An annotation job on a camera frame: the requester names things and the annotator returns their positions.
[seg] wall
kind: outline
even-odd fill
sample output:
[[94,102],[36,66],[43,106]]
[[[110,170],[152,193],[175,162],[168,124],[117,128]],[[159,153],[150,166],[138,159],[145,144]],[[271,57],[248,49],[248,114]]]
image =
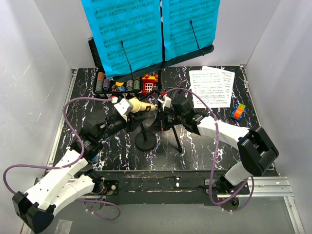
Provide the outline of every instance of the wall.
[[[71,68],[94,67],[81,0],[34,1]],[[181,65],[246,64],[279,2],[221,0],[214,52]]]
[[[46,165],[71,69],[33,0],[0,1],[0,174],[17,163]],[[9,184],[26,191],[43,170],[12,169]],[[12,194],[0,182],[1,233],[19,233]]]
[[282,0],[250,61],[247,78],[262,126],[276,144],[306,233],[312,233],[312,1]]

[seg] black marble table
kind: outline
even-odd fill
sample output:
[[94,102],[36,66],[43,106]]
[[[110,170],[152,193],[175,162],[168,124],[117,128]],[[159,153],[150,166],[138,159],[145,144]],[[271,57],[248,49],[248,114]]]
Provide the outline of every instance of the black marble table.
[[[253,127],[258,124],[249,89],[239,66],[217,67],[235,72],[230,108],[213,108],[217,117],[229,124],[241,127]],[[190,70],[199,70],[201,67],[168,67],[163,70],[163,86],[190,88]],[[96,69],[79,69],[71,98],[92,97],[92,83]],[[147,98],[146,102],[155,103],[154,97]],[[240,122],[230,118],[230,114],[237,104],[246,105],[247,112]],[[77,101],[68,108],[68,118],[73,127],[79,131],[84,120],[97,117],[104,120],[112,111],[111,103],[94,101]],[[153,123],[156,113],[149,113],[146,126]],[[211,137],[198,136],[189,133],[182,126],[176,126],[176,131],[183,148],[182,153],[177,151],[176,140],[172,130],[156,133],[157,144],[150,152],[141,152],[134,145],[134,139],[139,129],[132,133],[120,131],[105,140],[104,149],[98,155],[98,161],[92,164],[96,170],[209,170],[212,166],[212,157],[215,150],[215,140]],[[55,156],[56,164],[65,154],[73,141],[73,134],[65,123],[58,143]],[[223,142],[218,149],[217,169],[228,169],[239,161],[238,151]],[[271,168],[267,175],[276,175]]]

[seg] purple cable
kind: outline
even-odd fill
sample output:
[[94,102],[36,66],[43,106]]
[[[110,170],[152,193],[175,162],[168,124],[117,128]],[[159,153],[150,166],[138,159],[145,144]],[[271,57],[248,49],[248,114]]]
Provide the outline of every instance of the purple cable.
[[[100,102],[104,102],[104,101],[112,101],[111,99],[100,99],[100,98],[95,98],[95,97],[78,97],[78,98],[74,98],[74,99],[71,99],[69,100],[65,105],[64,105],[64,108],[63,108],[63,115],[64,115],[64,118],[65,118],[65,121],[68,125],[68,127],[70,128],[70,130],[72,130],[72,132],[75,134],[75,136],[77,137],[77,140],[79,141],[79,143],[81,144],[81,153],[79,155],[79,157],[67,164],[67,165],[64,165],[62,166],[62,168],[65,168],[65,167],[69,167],[73,164],[75,164],[76,162],[78,162],[81,158],[82,158],[82,155],[84,153],[84,145],[83,145],[83,142],[80,138],[80,136],[78,135],[78,133],[75,131],[75,129],[73,128],[73,126],[70,124],[68,118],[67,118],[67,115],[66,115],[66,110],[67,110],[67,107],[69,106],[69,104],[75,102],[75,101],[78,101],[78,100],[91,100],[91,101],[100,101]],[[47,167],[47,166],[38,166],[38,165],[30,165],[30,164],[15,164],[15,165],[12,165],[12,166],[9,166],[7,169],[5,169],[5,171],[3,172],[3,182],[6,186],[6,188],[13,194],[15,194],[16,192],[9,186],[7,180],[6,180],[6,174],[8,173],[9,170],[11,170],[12,168],[15,168],[15,167],[28,167],[28,168],[38,168],[38,169],[46,169],[46,170],[50,170],[50,169],[60,169],[60,167]]]
[[[246,185],[247,183],[247,179],[245,180],[245,182],[231,195],[229,196],[227,199],[225,199],[224,201],[221,201],[221,202],[215,202],[214,199],[213,199],[213,195],[212,195],[212,189],[213,189],[213,178],[214,178],[214,171],[215,171],[215,164],[216,164],[216,158],[217,158],[217,155],[218,155],[218,148],[219,148],[219,127],[218,127],[218,123],[217,123],[217,117],[215,115],[215,113],[213,113],[213,111],[206,105],[206,103],[195,93],[193,93],[192,91],[188,90],[188,89],[184,89],[184,88],[173,88],[173,89],[170,89],[168,91],[166,91],[167,93],[169,92],[172,92],[174,90],[184,90],[185,92],[188,92],[192,95],[194,95],[195,97],[198,98],[198,100],[201,101],[201,103],[203,103],[203,105],[206,107],[206,109],[211,113],[211,115],[213,116],[214,120],[215,120],[215,129],[216,129],[216,144],[215,144],[215,150],[214,150],[214,158],[213,158],[213,164],[212,164],[212,167],[211,167],[211,171],[210,171],[210,179],[209,179],[209,199],[210,201],[218,206],[218,205],[223,205],[225,203],[227,203],[228,201],[230,201],[232,198],[236,197],[236,195],[243,189],[243,187]],[[244,208],[247,203],[250,201],[252,195],[253,195],[253,192],[254,192],[254,182],[253,182],[253,188],[252,188],[252,192],[250,193],[249,195],[249,198],[248,200],[246,201],[246,203],[241,207],[241,208]]]
[[91,213],[93,212],[95,215],[100,216],[101,218],[104,218],[104,219],[109,220],[109,221],[113,221],[113,220],[118,219],[118,217],[119,217],[120,214],[121,214],[120,207],[119,207],[118,205],[114,204],[114,203],[111,203],[111,202],[107,202],[107,201],[98,201],[98,200],[86,200],[86,199],[80,199],[80,198],[79,198],[79,199],[76,199],[76,201],[92,202],[92,203],[94,203],[94,202],[96,202],[96,203],[103,203],[103,204],[106,204],[106,205],[109,205],[109,206],[114,206],[114,207],[116,207],[117,210],[118,210],[118,214],[117,214],[117,216],[114,217],[114,218],[108,218],[108,217],[106,217],[106,216],[101,215],[101,214],[98,213],[98,212],[95,212],[95,211],[92,211],[92,210],[87,209],[89,212],[91,212]]

